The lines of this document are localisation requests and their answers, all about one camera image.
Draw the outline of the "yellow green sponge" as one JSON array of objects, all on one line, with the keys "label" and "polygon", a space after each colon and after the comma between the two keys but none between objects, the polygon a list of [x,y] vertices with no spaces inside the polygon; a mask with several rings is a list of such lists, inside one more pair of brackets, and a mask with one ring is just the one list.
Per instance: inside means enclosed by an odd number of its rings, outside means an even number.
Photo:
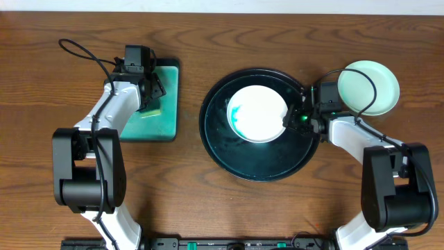
[{"label": "yellow green sponge", "polygon": [[144,119],[147,117],[158,116],[162,113],[161,108],[144,108],[138,112],[138,115]]}]

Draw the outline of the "white plate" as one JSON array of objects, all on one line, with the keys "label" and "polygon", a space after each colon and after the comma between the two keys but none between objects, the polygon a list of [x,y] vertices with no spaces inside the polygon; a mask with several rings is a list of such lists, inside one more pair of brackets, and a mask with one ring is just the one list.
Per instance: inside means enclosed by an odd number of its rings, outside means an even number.
[{"label": "white plate", "polygon": [[235,92],[228,102],[226,116],[230,128],[253,143],[271,142],[283,134],[288,106],[275,90],[250,85]]}]

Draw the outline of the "green plate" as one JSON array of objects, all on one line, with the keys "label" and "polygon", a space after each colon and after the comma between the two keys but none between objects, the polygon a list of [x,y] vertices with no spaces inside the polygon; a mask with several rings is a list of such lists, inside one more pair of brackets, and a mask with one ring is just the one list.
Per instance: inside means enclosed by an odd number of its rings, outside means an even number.
[{"label": "green plate", "polygon": [[377,96],[375,102],[362,115],[379,116],[395,107],[400,98],[400,85],[395,74],[381,63],[360,60],[346,67],[350,71],[342,71],[338,78],[338,91],[344,104],[358,113],[374,98],[374,89],[370,81],[360,73],[367,75],[374,83]]}]

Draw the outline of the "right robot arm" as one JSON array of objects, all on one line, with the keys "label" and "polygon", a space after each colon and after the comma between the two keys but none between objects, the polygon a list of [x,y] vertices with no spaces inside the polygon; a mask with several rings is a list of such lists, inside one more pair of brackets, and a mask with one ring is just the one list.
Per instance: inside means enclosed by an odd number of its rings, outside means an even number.
[{"label": "right robot arm", "polygon": [[349,112],[290,106],[283,126],[342,148],[362,164],[361,212],[339,227],[335,249],[376,249],[391,237],[430,231],[438,200],[427,147],[405,144]]}]

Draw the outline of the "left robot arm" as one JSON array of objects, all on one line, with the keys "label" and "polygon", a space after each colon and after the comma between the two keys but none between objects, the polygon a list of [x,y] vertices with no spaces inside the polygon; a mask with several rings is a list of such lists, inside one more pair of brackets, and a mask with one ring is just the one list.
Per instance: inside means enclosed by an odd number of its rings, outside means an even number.
[{"label": "left robot arm", "polygon": [[115,74],[89,114],[52,137],[53,191],[96,227],[106,249],[145,249],[142,227],[123,200],[126,171],[120,136],[131,115],[166,94],[157,74]]}]

